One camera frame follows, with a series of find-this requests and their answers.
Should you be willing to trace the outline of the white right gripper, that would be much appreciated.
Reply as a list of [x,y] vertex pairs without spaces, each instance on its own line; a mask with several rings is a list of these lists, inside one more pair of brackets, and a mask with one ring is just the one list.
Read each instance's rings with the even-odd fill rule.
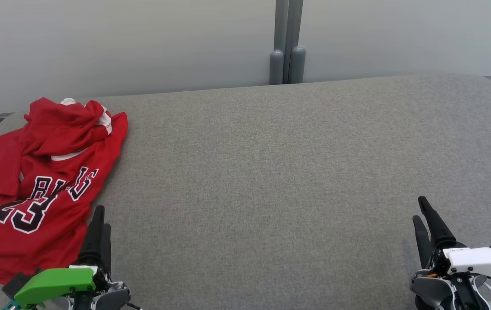
[[[452,248],[457,240],[425,196],[418,197],[426,218],[413,216],[421,268],[431,260],[432,277],[444,283],[431,289],[431,310],[491,310],[491,248]],[[433,248],[436,250],[432,259]]]

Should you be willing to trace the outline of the red basketball jersey shirt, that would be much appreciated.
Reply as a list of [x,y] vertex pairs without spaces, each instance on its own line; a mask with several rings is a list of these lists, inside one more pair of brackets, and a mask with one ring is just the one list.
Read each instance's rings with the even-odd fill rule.
[[120,155],[127,114],[99,102],[33,102],[0,136],[0,284],[78,257],[91,204]]

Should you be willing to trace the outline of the grey partition post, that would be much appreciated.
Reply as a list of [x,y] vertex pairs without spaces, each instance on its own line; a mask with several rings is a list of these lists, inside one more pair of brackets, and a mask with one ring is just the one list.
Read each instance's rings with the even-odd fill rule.
[[276,0],[269,84],[303,82],[306,49],[299,45],[303,0]]

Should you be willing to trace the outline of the grey fabric sofa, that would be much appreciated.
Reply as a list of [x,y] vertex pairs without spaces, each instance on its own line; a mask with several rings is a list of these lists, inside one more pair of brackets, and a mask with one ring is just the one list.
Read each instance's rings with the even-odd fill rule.
[[412,216],[491,246],[491,80],[425,73],[97,99],[97,203],[144,310],[411,310]]

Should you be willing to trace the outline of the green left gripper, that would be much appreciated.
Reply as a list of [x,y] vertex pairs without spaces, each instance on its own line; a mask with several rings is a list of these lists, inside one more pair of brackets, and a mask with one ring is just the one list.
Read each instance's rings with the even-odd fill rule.
[[95,309],[96,300],[108,291],[111,273],[111,227],[104,223],[104,215],[104,206],[96,206],[78,254],[79,262],[39,271],[16,289],[13,300],[21,310],[37,310],[56,298],[64,298],[68,310]]

